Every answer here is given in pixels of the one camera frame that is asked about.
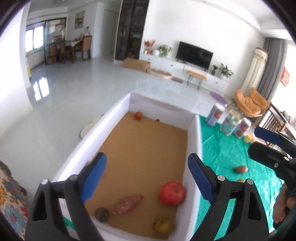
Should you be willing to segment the person's right hand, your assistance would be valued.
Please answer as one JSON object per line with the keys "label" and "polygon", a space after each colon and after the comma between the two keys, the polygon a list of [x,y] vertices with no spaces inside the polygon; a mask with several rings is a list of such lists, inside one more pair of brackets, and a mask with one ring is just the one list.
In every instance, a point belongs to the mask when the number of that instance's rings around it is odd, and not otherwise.
{"label": "person's right hand", "polygon": [[287,185],[282,185],[280,189],[280,193],[276,198],[275,205],[273,207],[273,221],[275,224],[282,222],[285,219],[285,208],[288,207],[291,209],[293,207],[293,199],[285,197],[285,191],[287,189]]}

